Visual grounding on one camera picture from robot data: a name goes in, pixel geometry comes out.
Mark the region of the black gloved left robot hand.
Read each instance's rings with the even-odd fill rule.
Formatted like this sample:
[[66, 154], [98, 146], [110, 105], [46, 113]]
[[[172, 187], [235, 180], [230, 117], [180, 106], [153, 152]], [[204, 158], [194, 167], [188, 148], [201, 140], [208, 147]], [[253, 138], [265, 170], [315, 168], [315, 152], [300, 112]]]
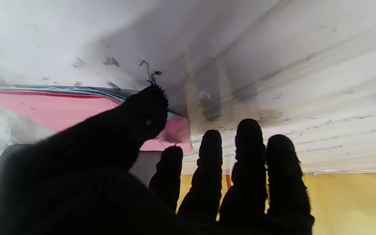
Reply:
[[222, 138], [204, 133], [179, 210], [182, 149], [161, 154], [149, 186], [130, 174], [165, 128], [157, 85], [123, 104], [0, 157], [0, 235], [311, 235], [314, 217], [294, 144], [263, 143], [254, 119], [236, 131], [233, 186], [221, 202]]

